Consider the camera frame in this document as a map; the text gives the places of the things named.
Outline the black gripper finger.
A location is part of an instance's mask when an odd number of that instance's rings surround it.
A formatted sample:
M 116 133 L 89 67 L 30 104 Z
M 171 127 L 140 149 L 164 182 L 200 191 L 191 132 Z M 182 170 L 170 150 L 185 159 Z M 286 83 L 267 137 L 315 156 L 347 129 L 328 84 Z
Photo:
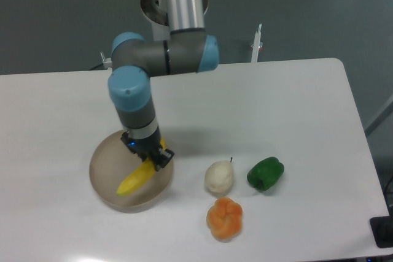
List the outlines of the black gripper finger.
M 144 161 L 144 147 L 138 140 L 132 139 L 126 131 L 122 133 L 120 140 L 132 154 Z
M 170 149 L 157 147 L 149 152 L 150 159 L 153 162 L 156 171 L 159 171 L 166 167 L 166 165 L 172 160 L 174 152 Z

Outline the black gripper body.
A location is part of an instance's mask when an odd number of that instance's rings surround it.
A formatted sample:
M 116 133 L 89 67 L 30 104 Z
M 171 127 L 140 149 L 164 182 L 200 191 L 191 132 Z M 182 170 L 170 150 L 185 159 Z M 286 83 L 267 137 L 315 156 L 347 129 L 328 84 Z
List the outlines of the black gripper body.
M 128 149 L 142 160 L 146 158 L 156 160 L 159 154 L 158 151 L 161 148 L 160 140 L 160 133 L 153 133 L 151 136 L 143 139 L 135 139 L 129 136 Z

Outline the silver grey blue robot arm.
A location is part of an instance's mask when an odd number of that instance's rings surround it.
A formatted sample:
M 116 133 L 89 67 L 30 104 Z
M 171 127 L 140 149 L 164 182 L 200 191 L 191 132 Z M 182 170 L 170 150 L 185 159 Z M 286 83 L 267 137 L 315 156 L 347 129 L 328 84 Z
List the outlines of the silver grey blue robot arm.
M 165 0 L 169 39 L 147 43 L 133 32 L 112 43 L 111 101 L 125 130 L 121 140 L 131 153 L 163 169 L 174 153 L 161 143 L 150 78 L 213 71 L 219 64 L 215 36 L 206 34 L 203 0 Z

